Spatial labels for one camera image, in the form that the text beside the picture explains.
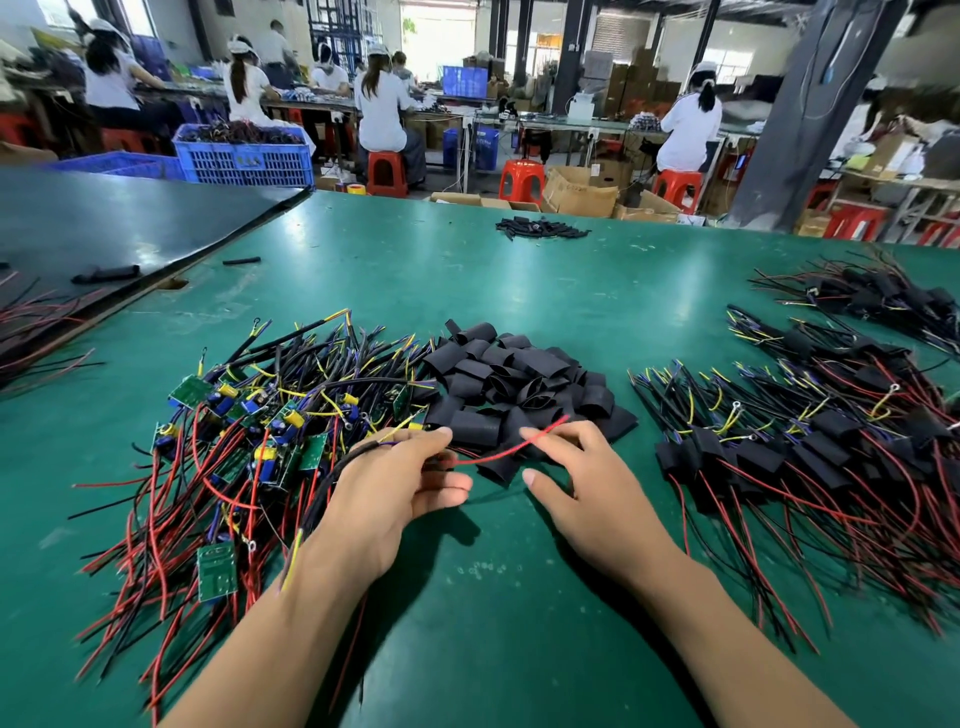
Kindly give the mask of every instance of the red stool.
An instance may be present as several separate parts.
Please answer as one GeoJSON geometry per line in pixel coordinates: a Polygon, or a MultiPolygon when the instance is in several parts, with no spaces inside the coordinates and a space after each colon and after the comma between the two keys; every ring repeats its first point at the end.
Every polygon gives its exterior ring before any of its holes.
{"type": "Polygon", "coordinates": [[[654,193],[685,213],[692,214],[697,208],[700,186],[703,182],[704,176],[699,172],[675,172],[672,169],[664,169],[657,175],[657,181],[654,182],[654,193]],[[693,202],[684,205],[684,196],[688,187],[693,187],[693,202]]]}
{"type": "Polygon", "coordinates": [[[885,209],[842,203],[830,214],[830,222],[824,237],[872,242],[880,232],[880,226],[883,225],[886,216],[885,209]],[[858,237],[861,230],[863,230],[863,236],[858,237]]]}
{"type": "MultiPolygon", "coordinates": [[[[946,217],[951,217],[956,219],[960,217],[960,212],[950,212],[946,217]]],[[[921,235],[920,240],[917,242],[917,245],[930,245],[934,240],[940,237],[943,231],[947,228],[947,223],[929,223],[924,230],[924,234],[921,235]]],[[[953,243],[957,240],[960,240],[960,230],[954,229],[954,231],[947,236],[941,245],[942,248],[952,248],[953,243]]]]}
{"type": "Polygon", "coordinates": [[[129,129],[102,129],[101,138],[108,152],[139,152],[156,154],[156,139],[151,133],[131,132],[129,129]]]}
{"type": "Polygon", "coordinates": [[[543,165],[532,159],[508,159],[500,176],[501,200],[514,203],[539,203],[546,186],[543,165]]]}
{"type": "Polygon", "coordinates": [[[30,117],[18,113],[0,113],[0,141],[43,149],[40,127],[30,117]]]}
{"type": "Polygon", "coordinates": [[[367,192],[379,197],[407,196],[407,176],[403,172],[403,157],[398,152],[370,152],[367,192]]]}

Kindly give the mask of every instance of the white shirt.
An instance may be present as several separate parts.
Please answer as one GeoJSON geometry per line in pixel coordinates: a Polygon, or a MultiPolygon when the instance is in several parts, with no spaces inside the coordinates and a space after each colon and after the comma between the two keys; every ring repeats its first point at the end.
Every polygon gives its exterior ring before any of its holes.
{"type": "Polygon", "coordinates": [[[227,90],[227,98],[230,101],[230,121],[250,121],[259,126],[272,126],[272,119],[264,113],[260,107],[260,97],[263,96],[263,89],[270,85],[270,79],[263,72],[262,68],[255,65],[244,63],[247,71],[247,82],[244,84],[243,101],[239,104],[233,96],[233,85],[230,83],[229,67],[224,74],[224,88],[227,90]]]}
{"type": "Polygon", "coordinates": [[[334,65],[329,75],[319,66],[314,66],[310,71],[310,80],[319,86],[321,91],[336,91],[340,88],[340,84],[349,85],[350,83],[347,71],[339,65],[334,65]]]}
{"type": "Polygon", "coordinates": [[[403,81],[392,73],[380,71],[376,93],[367,98],[363,91],[363,77],[358,76],[353,96],[363,114],[360,119],[363,148],[368,152],[402,152],[407,145],[407,133],[400,126],[398,109],[409,109],[414,105],[403,81]]]}
{"type": "Polygon", "coordinates": [[[114,50],[120,70],[110,71],[98,76],[84,64],[86,79],[86,102],[89,106],[101,109],[139,109],[131,89],[136,79],[130,72],[136,66],[136,59],[129,53],[114,50]]]}
{"type": "Polygon", "coordinates": [[[719,99],[710,111],[700,109],[699,101],[699,92],[677,99],[660,122],[660,128],[672,134],[657,154],[659,169],[696,172],[707,160],[707,142],[720,131],[723,109],[719,99]]]}
{"type": "Polygon", "coordinates": [[[284,54],[293,56],[294,49],[290,47],[290,41],[277,31],[270,31],[257,45],[256,55],[261,63],[285,63],[284,54]]]}

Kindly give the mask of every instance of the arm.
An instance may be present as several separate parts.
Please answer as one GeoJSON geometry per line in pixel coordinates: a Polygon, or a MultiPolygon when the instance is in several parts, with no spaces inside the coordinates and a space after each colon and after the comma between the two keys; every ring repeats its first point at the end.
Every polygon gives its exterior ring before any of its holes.
{"type": "MultiPolygon", "coordinates": [[[[521,434],[530,439],[537,431],[526,428],[521,434]]],[[[576,499],[546,475],[527,470],[523,479],[531,494],[580,555],[630,590],[650,613],[680,653],[717,723],[723,728],[853,727],[744,616],[713,572],[674,544],[596,425],[561,425],[533,444],[569,471],[576,499]]]]}
{"type": "Polygon", "coordinates": [[[130,64],[130,73],[140,83],[153,88],[166,88],[166,84],[139,63],[130,64]]]}
{"type": "Polygon", "coordinates": [[[320,527],[287,574],[264,592],[164,721],[167,728],[301,728],[360,597],[396,559],[403,527],[467,500],[472,481],[452,466],[448,427],[381,431],[397,444],[350,463],[320,527]]]}

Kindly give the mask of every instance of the metal rack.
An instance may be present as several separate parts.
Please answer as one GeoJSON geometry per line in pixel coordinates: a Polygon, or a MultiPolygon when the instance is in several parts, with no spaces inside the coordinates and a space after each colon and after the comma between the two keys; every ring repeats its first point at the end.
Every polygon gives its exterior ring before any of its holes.
{"type": "Polygon", "coordinates": [[[306,11],[314,54],[317,45],[325,41],[351,75],[356,60],[367,56],[367,43],[383,40],[376,10],[367,0],[307,0],[306,11]]]}

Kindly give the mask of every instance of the workbench surface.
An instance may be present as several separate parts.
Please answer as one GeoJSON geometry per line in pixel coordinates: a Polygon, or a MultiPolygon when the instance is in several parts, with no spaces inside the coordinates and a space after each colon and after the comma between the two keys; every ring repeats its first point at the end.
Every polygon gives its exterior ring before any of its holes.
{"type": "MultiPolygon", "coordinates": [[[[73,682],[87,645],[71,638],[105,613],[118,583],[106,572],[78,575],[79,556],[119,539],[126,506],[68,522],[68,514],[125,495],[70,484],[132,477],[131,440],[150,441],[156,422],[169,416],[167,394],[196,368],[201,349],[208,347],[207,362],[228,355],[254,317],[286,329],[350,306],[357,325],[384,324],[394,336],[438,334],[453,317],[562,347],[605,372],[618,403],[640,416],[616,449],[679,539],[680,508],[654,459],[659,434],[629,387],[627,367],[677,357],[694,371],[716,366],[730,374],[734,360],[763,361],[727,331],[727,303],[777,326],[789,315],[816,313],[750,290],[754,268],[788,272],[817,255],[864,250],[571,217],[564,219],[592,229],[587,238],[511,242],[494,230],[501,217],[478,207],[316,193],[189,270],[182,290],[140,299],[57,354],[96,347],[106,366],[0,401],[7,433],[0,450],[4,725],[146,724],[147,693],[136,679],[156,654],[158,633],[125,654],[103,683],[95,676],[73,682]],[[248,255],[263,262],[221,265],[248,255]]],[[[918,283],[958,292],[957,253],[896,253],[918,283]]],[[[921,347],[924,364],[940,359],[921,347]]],[[[952,392],[958,374],[947,364],[934,377],[952,392]]],[[[716,537],[709,519],[695,518],[716,537]]],[[[796,657],[817,685],[862,727],[956,724],[960,652],[950,634],[937,639],[898,603],[837,586],[829,575],[843,570],[824,560],[828,573],[818,570],[819,580],[835,620],[828,635],[803,576],[764,536],[757,528],[760,562],[822,652],[799,645],[796,657]]],[[[694,553],[706,560],[699,545],[694,553]]],[[[699,698],[656,632],[619,616],[619,594],[596,577],[586,584],[575,569],[582,567],[555,542],[519,479],[507,490],[478,479],[463,508],[407,529],[396,566],[372,589],[340,723],[700,725],[699,698]]],[[[746,592],[725,583],[745,605],[746,592]]],[[[636,615],[636,607],[627,603],[626,613],[636,615]]],[[[335,680],[339,664],[331,671],[335,680]]],[[[315,724],[328,724],[329,693],[327,685],[315,724]]]]}

